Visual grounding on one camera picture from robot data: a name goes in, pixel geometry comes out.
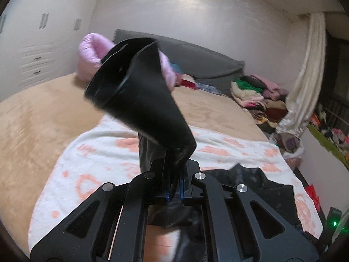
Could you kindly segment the black leather jacket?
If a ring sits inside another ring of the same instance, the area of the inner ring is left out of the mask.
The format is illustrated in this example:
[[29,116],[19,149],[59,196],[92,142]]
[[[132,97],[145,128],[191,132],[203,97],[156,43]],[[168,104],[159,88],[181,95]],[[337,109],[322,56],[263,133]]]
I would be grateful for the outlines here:
[[196,141],[161,74],[156,41],[133,38],[113,47],[85,96],[139,133],[141,173],[148,172],[156,160],[173,164],[166,204],[175,197],[184,204],[180,182]]

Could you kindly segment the pile of folded clothes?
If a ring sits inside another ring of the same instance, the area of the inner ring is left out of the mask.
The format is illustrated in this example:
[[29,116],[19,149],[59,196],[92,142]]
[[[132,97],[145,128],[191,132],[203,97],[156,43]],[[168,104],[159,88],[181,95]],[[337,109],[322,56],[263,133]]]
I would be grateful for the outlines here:
[[253,118],[265,133],[272,134],[286,116],[286,97],[289,92],[278,84],[258,75],[242,75],[231,82],[233,100]]

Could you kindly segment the colourful clothes at headboard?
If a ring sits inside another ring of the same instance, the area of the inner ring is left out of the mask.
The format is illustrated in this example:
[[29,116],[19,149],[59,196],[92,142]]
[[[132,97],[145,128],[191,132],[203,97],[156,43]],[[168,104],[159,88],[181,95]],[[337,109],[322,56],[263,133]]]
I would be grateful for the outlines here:
[[183,86],[196,91],[201,90],[214,95],[222,95],[222,92],[218,88],[208,84],[198,83],[192,76],[184,74],[177,64],[170,63],[170,68],[173,69],[176,74],[176,87]]

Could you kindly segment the red plastic bag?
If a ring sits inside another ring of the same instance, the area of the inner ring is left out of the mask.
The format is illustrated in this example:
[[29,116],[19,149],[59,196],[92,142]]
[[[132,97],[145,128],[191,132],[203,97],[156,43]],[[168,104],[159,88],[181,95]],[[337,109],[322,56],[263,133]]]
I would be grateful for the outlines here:
[[319,212],[321,210],[321,204],[320,204],[319,196],[317,195],[313,184],[305,187],[305,191],[313,201],[313,204],[315,205],[316,210]]

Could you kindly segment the floral laundry basket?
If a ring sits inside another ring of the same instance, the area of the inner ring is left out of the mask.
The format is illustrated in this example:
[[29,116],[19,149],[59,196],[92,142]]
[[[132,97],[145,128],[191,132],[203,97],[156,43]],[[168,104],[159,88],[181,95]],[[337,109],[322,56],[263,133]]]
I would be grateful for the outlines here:
[[301,139],[288,133],[274,134],[272,139],[287,165],[292,170],[298,168],[305,152]]

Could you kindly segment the white pink patterned blanket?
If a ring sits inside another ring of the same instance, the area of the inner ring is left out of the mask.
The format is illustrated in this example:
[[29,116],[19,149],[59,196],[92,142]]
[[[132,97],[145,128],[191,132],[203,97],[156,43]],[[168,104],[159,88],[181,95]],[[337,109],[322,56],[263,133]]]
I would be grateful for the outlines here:
[[[197,148],[192,159],[204,171],[236,164],[260,168],[268,180],[293,186],[297,227],[319,237],[323,226],[301,181],[275,145],[191,127]],[[34,248],[55,226],[106,182],[121,185],[139,175],[139,144],[134,131],[106,115],[72,141],[58,158],[33,210],[28,246]],[[203,261],[204,235],[197,210],[185,208],[179,226],[149,226],[145,261]]]

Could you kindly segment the green shelf with clutter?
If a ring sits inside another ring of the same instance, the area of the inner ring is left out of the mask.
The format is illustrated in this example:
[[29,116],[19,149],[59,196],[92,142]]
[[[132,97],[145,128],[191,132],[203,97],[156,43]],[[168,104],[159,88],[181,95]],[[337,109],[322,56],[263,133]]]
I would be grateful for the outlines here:
[[309,132],[328,152],[348,169],[348,132],[330,121],[339,121],[348,129],[348,122],[318,103],[307,126]]

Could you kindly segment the cream satin curtain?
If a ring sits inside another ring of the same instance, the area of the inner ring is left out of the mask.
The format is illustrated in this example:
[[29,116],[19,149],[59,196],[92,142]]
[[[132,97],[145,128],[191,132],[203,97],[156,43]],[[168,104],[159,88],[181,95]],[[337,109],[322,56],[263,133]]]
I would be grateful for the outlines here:
[[325,14],[311,13],[305,58],[295,84],[286,98],[287,114],[276,128],[278,133],[300,137],[309,124],[321,91],[326,45]]

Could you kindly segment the beige bed cover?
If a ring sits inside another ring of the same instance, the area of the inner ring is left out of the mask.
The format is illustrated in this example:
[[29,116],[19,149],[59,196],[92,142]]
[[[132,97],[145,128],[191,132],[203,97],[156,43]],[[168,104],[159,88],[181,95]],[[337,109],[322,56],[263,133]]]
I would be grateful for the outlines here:
[[[40,83],[1,102],[1,234],[27,256],[34,205],[63,150],[95,127],[102,113],[83,97],[74,74]],[[233,100],[178,87],[173,97],[188,124],[244,140],[266,141]]]

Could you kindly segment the grey headboard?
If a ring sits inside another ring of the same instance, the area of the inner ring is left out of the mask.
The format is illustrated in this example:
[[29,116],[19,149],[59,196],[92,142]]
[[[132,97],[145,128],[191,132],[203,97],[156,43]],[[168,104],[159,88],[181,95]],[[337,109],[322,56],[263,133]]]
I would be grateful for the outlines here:
[[157,40],[158,48],[171,63],[190,75],[198,83],[216,87],[221,93],[231,95],[231,82],[244,74],[245,63],[221,53],[182,40],[149,33],[117,29],[114,31],[115,44],[130,38],[149,37]]

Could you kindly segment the pink quilted duvet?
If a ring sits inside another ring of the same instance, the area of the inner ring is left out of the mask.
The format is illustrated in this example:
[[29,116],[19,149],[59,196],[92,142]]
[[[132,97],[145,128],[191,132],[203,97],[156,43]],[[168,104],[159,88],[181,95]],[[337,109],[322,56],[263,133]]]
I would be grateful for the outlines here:
[[[84,36],[79,44],[77,78],[88,83],[95,76],[95,73],[102,65],[102,59],[115,46],[105,36],[97,33],[90,33]],[[169,58],[159,50],[161,74],[165,78],[170,91],[181,84],[180,73],[170,64]]]

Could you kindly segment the white wardrobe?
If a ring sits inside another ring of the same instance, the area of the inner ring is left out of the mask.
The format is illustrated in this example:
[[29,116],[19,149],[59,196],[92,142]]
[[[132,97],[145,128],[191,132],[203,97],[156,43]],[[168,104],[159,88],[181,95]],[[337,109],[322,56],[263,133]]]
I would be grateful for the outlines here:
[[1,99],[77,69],[97,0],[10,0],[1,14]]

